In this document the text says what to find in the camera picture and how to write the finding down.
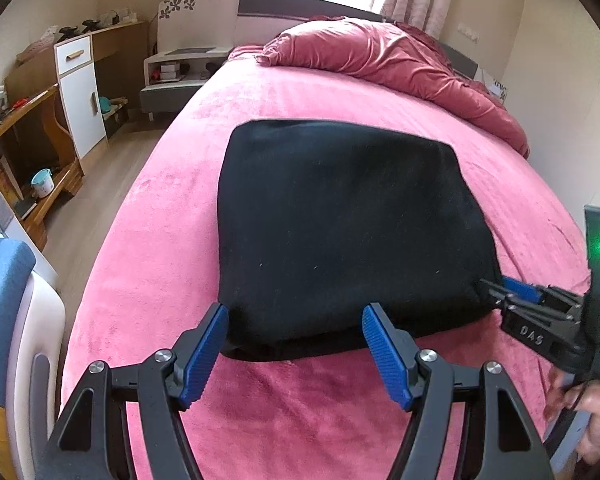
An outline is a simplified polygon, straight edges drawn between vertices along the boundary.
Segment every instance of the silver screw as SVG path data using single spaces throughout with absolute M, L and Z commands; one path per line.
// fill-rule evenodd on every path
M 162 350 L 158 350 L 154 354 L 154 357 L 155 357 L 155 360 L 158 361 L 159 363 L 165 363 L 169 359 L 171 359 L 171 357 L 173 357 L 173 353 L 168 348 L 163 348 Z
M 502 365 L 496 361 L 489 361 L 487 363 L 487 371 L 490 374 L 499 374 L 502 371 Z
M 94 361 L 89 365 L 90 374 L 99 374 L 104 370 L 104 361 Z
M 438 358 L 438 354 L 436 354 L 436 352 L 433 350 L 421 350 L 420 358 L 427 363 L 432 363 Z

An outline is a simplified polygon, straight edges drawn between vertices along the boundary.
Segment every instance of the black garment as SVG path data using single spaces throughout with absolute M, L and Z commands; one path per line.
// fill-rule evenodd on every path
M 382 304 L 421 336 L 477 320 L 501 283 L 493 236 L 447 144 L 358 124 L 238 126 L 218 184 L 223 353 L 295 359 L 362 348 Z

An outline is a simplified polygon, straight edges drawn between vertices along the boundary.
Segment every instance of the cabinet door handle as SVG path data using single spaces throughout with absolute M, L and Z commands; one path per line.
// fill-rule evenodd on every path
M 71 61 L 72 59 L 80 57 L 82 54 L 84 54 L 84 49 L 76 50 L 75 52 L 72 52 L 71 54 L 67 54 L 66 60 Z
M 100 113 L 98 109 L 98 98 L 96 97 L 96 92 L 91 92 L 91 108 L 93 108 L 93 115 Z

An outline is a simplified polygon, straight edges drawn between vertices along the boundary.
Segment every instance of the pink blanket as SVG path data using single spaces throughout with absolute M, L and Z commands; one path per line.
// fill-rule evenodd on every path
M 174 120 L 126 197 L 87 284 L 62 380 L 67 399 L 89 362 L 137 363 L 196 326 L 218 293 L 216 192 L 235 126 L 255 118 L 343 120 L 451 144 L 494 233 L 502 271 L 583 292 L 584 240 L 547 185 L 506 142 L 438 106 L 349 76 L 229 61 Z M 547 364 L 480 322 L 419 341 L 449 362 L 501 361 L 544 430 Z M 129 426 L 138 478 L 150 474 L 138 410 Z M 454 412 L 441 479 L 458 449 Z M 219 357 L 183 414 L 206 480 L 384 479 L 407 415 L 389 400 L 368 350 L 294 362 Z
M 316 20 L 282 32 L 257 59 L 265 66 L 347 74 L 431 101 L 507 141 L 527 158 L 529 146 L 520 124 L 484 85 L 456 76 L 441 49 L 432 48 L 433 40 L 416 30 L 355 18 Z

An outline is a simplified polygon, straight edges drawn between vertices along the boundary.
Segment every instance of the white and teal bucket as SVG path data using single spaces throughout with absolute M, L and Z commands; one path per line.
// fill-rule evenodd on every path
M 40 198 L 44 198 L 54 190 L 54 181 L 51 178 L 51 170 L 40 170 L 31 179 L 33 191 Z

